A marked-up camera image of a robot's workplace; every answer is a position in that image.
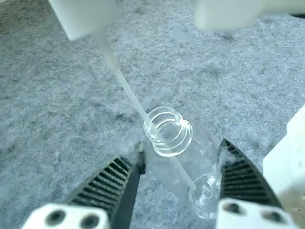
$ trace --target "white robotic arm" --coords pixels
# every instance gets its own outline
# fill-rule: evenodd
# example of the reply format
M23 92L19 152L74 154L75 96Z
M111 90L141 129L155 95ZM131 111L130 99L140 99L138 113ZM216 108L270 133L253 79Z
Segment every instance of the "white robotic arm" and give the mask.
M232 30L264 14L305 14L305 0L191 0L200 30ZM49 0L68 38L105 29L119 17L114 0Z
M305 0L193 0L193 11L200 30L232 30L265 14L305 14Z

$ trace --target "bottle neck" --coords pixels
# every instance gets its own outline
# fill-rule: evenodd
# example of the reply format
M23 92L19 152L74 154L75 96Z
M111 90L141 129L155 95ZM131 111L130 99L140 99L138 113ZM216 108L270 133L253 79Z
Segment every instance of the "bottle neck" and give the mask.
M183 153L193 138L192 125L183 120L174 109L160 106L148 113L149 121L144 122L146 136L155 152L163 157Z

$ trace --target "clear plastic bottle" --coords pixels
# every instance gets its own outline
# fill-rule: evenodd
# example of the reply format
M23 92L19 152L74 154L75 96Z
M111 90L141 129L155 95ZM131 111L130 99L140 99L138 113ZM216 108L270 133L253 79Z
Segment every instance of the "clear plastic bottle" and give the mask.
M215 177L218 146L214 137L204 125L183 119L170 107L157 107L148 117L150 122L143 125L150 140L145 145L148 169L199 217L215 218L219 179ZM173 159L179 161L195 188L190 188Z

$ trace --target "gray felt surface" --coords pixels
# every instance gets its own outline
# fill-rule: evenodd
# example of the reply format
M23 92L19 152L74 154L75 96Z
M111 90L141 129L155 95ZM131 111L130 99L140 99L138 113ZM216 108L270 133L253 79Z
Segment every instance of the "gray felt surface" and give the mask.
M169 105L201 121L262 170L305 103L305 20L202 32L188 0L119 5L124 16L108 33L144 108ZM0 4L0 34L0 228L17 229L143 132L92 39L68 41L46 0ZM151 173L141 178L132 229L212 227Z

